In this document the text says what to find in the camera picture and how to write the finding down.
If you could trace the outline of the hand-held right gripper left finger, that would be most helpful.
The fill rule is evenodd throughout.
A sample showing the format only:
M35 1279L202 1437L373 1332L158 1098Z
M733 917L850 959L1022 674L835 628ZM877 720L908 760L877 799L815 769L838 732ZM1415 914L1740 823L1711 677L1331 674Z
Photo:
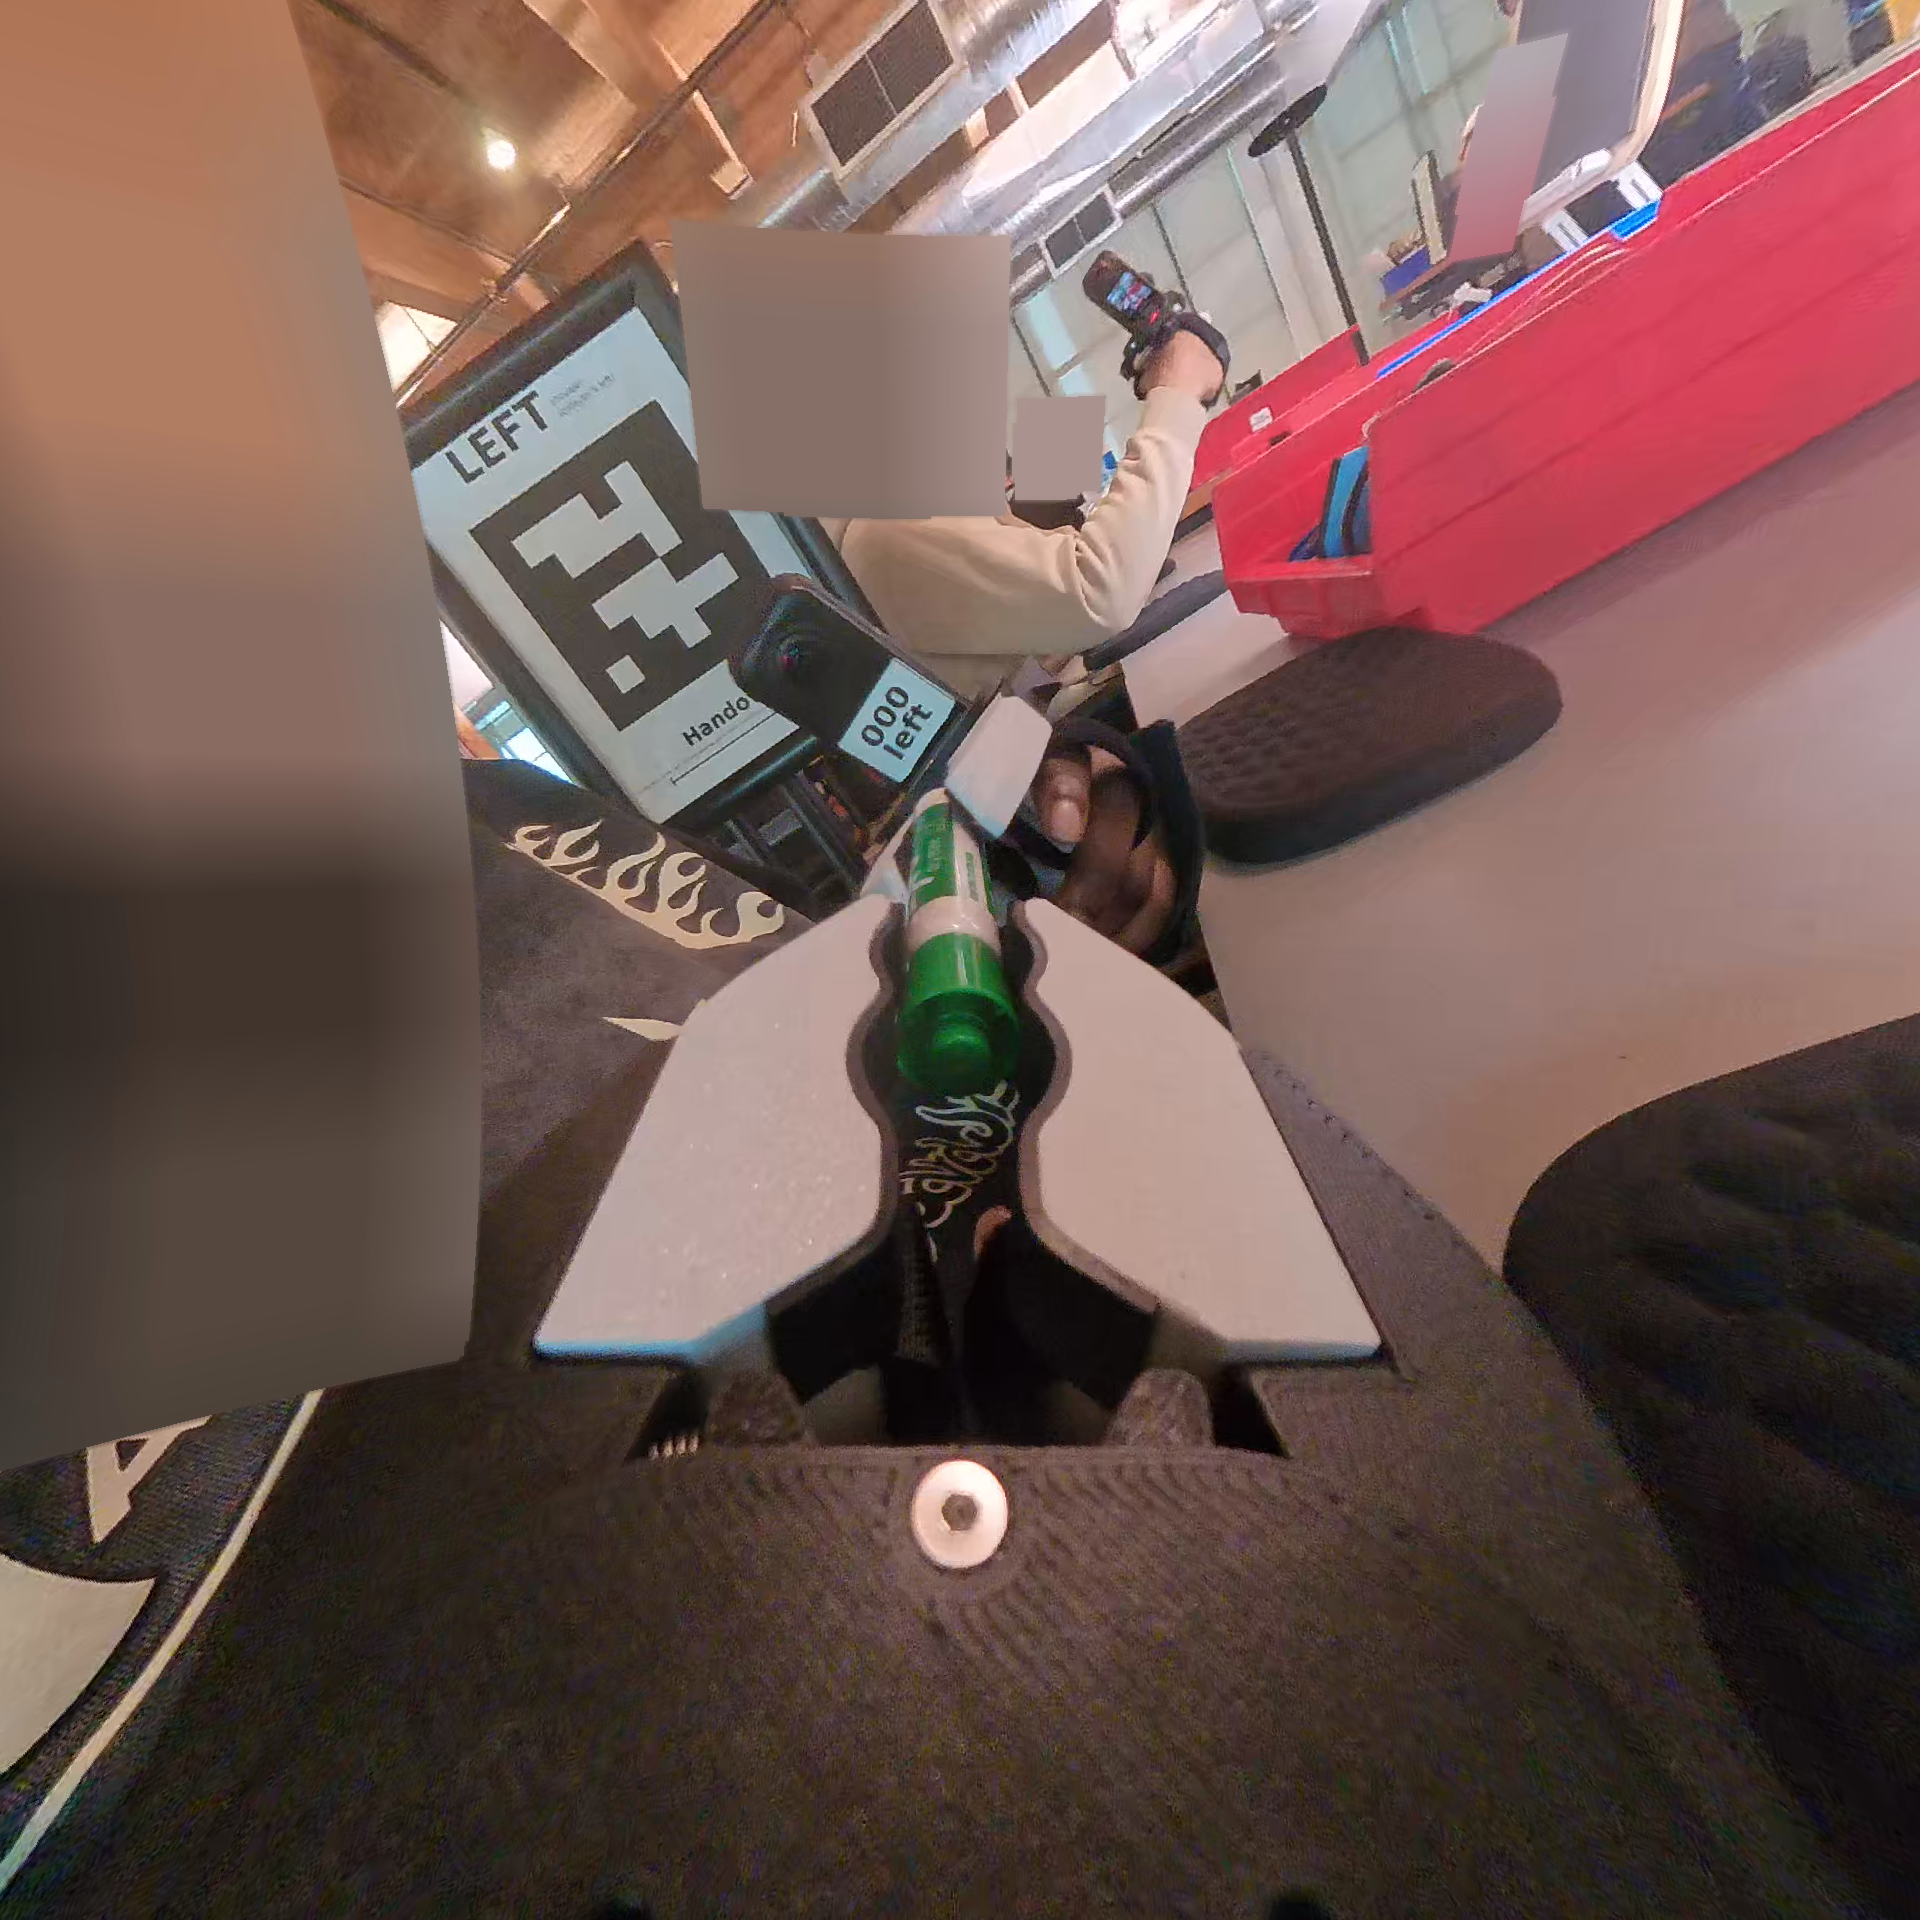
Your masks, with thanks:
M701 1003L670 1045L534 1331L557 1365L639 1363L799 1402L898 1355L908 1229L873 1042L900 906L850 903Z

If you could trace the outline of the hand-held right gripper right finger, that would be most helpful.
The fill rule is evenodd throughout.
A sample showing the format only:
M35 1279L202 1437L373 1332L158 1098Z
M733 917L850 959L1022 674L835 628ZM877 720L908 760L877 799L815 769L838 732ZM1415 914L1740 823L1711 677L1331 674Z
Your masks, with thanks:
M1036 1252L1014 1331L1116 1409L1155 1369L1206 1391L1386 1355L1382 1332L1233 1032L1046 901L1014 927L1051 1076L1020 1136Z

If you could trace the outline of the green white marker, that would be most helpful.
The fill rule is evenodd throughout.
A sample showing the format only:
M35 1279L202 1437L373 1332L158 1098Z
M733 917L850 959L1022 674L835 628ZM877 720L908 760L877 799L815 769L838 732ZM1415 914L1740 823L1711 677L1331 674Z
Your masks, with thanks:
M903 844L898 1071L931 1098L987 1096L1017 1076L1022 1049L980 841L950 793L933 788Z

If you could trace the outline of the red plastic bin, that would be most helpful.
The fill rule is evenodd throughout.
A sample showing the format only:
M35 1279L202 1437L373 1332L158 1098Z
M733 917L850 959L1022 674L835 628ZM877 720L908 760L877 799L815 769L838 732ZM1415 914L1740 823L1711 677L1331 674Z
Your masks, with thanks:
M1917 55L1359 369L1217 485L1223 579L1293 639L1478 634L1917 376Z

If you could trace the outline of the person's left hand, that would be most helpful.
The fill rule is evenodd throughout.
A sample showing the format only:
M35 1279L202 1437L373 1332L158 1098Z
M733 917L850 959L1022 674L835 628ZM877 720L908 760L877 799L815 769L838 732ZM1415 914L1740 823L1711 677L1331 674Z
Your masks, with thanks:
M1100 747L1051 749L1028 792L1036 828L1065 855L1053 897L1071 920L1147 959L1177 920L1177 871L1162 828L1146 826L1150 787Z

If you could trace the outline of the printed marker sign board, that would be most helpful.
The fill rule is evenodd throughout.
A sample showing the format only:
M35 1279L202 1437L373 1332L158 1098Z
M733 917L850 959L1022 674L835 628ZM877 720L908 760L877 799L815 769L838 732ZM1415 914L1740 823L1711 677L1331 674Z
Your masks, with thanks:
M732 650L777 576L870 605L815 519L703 505L681 304L645 245L399 428L444 617L573 775L693 828L821 754Z

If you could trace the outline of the black office chair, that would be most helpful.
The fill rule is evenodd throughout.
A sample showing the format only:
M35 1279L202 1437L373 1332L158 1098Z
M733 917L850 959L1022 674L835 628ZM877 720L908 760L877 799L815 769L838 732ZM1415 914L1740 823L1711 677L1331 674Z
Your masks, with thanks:
M1109 673L1131 655L1139 655L1151 640L1165 635L1193 617L1201 608L1227 593L1227 580L1221 569L1196 573L1159 593L1122 634L1084 650L1078 656L1089 677Z

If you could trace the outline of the black dimpled pad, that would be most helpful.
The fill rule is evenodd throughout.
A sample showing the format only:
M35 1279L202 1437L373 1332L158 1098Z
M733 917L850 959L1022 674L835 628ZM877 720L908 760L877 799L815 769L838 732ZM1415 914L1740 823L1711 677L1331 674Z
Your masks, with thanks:
M1277 866L1388 828L1553 732L1550 668L1501 640L1413 628L1324 640L1179 725L1211 858Z
M1526 1189L1505 1282L1649 1490L1745 1714L1917 1913L1917 1020L1682 1089Z

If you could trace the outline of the small red bin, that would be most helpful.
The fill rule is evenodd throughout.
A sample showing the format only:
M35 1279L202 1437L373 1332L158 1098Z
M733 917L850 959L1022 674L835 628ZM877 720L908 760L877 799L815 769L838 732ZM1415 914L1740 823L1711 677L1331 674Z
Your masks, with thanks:
M1196 448L1183 517L1209 512L1211 493L1227 473L1258 459L1277 440L1303 432L1356 396L1367 377L1367 346L1359 330L1348 327L1209 419Z

